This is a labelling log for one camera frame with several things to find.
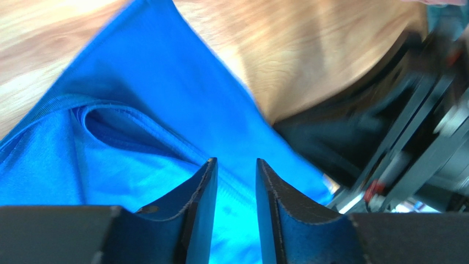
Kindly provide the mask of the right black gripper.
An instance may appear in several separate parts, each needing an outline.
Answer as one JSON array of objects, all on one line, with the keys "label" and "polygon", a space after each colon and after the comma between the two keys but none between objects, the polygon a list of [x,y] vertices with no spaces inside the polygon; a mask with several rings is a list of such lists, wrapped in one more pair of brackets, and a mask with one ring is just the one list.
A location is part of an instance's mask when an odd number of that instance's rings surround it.
[{"label": "right black gripper", "polygon": [[369,212],[414,198],[468,211],[468,43],[441,22],[426,37],[402,32],[347,89],[274,123],[274,129]]}]

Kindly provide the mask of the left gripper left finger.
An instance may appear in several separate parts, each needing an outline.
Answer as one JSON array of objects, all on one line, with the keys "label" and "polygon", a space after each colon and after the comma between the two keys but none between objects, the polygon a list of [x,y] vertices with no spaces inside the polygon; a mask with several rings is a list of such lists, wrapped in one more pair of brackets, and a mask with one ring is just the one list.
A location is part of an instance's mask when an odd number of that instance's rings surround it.
[{"label": "left gripper left finger", "polygon": [[121,206],[3,206],[1,263],[208,263],[217,159],[135,213]]}]

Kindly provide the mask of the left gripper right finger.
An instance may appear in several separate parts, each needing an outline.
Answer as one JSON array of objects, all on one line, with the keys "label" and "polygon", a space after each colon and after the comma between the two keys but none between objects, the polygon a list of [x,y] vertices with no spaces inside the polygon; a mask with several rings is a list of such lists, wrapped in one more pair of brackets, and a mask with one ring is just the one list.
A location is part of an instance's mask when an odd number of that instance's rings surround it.
[{"label": "left gripper right finger", "polygon": [[257,160],[264,263],[468,263],[467,213],[340,214]]}]

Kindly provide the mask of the blue cloth napkin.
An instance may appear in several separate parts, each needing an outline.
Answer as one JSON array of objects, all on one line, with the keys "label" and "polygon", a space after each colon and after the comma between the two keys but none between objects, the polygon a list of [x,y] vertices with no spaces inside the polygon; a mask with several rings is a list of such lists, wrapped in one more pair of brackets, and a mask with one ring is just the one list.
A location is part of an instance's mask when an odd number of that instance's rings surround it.
[{"label": "blue cloth napkin", "polygon": [[1,141],[1,207],[135,213],[217,159],[208,263],[261,263],[256,166],[321,205],[322,174],[269,126],[172,1],[135,1]]}]

